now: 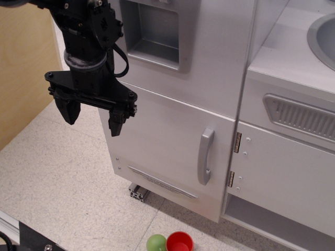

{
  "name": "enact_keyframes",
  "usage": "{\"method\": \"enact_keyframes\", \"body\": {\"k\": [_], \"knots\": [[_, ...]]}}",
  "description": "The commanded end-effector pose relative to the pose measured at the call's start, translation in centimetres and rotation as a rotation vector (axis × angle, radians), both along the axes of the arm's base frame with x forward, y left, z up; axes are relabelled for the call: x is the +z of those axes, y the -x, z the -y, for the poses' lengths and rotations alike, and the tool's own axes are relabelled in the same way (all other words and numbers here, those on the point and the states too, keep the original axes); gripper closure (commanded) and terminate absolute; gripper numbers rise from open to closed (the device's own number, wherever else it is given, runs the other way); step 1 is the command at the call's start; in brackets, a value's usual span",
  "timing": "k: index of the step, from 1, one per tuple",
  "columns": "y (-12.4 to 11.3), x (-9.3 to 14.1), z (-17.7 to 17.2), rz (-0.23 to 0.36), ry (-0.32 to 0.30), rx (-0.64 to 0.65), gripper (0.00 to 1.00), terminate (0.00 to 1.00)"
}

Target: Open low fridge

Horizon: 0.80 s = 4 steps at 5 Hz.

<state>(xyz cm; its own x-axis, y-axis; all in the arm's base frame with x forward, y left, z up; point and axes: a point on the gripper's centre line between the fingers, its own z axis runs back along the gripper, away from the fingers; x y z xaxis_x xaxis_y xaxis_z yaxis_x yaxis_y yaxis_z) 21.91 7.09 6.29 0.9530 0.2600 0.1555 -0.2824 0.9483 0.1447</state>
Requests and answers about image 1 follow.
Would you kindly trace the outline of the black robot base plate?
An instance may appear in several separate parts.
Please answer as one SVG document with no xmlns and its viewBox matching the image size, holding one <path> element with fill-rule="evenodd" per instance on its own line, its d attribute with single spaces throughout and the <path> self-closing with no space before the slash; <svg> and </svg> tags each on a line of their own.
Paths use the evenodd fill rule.
<svg viewBox="0 0 335 251">
<path fill-rule="evenodd" d="M 22 222 L 12 225 L 1 220 L 1 233 L 11 243 L 11 250 L 65 250 Z"/>
</svg>

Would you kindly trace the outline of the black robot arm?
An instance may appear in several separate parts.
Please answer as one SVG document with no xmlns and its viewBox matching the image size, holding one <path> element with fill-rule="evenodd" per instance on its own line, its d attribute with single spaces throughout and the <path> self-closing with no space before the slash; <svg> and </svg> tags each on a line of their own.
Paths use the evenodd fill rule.
<svg viewBox="0 0 335 251">
<path fill-rule="evenodd" d="M 112 136 L 120 135 L 122 125 L 137 111 L 137 94 L 118 79 L 129 67 L 115 73 L 114 53 L 124 61 L 126 54 L 116 44 L 124 34 L 108 1 L 30 1 L 48 9 L 65 44 L 68 71 L 45 74 L 48 88 L 62 117 L 74 124 L 86 104 L 109 111 Z"/>
</svg>

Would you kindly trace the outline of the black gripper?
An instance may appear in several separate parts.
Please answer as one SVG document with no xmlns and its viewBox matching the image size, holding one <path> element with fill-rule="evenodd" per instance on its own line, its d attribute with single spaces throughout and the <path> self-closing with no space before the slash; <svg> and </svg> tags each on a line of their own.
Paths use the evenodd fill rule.
<svg viewBox="0 0 335 251">
<path fill-rule="evenodd" d="M 126 117 L 134 116 L 137 111 L 137 94 L 122 85 L 117 78 L 128 73 L 129 65 L 115 74 L 109 65 L 92 71 L 52 71 L 45 74 L 50 83 L 49 94 L 63 119 L 70 125 L 77 120 L 81 104 L 109 110 L 108 125 L 111 136 L 119 136 Z"/>
</svg>

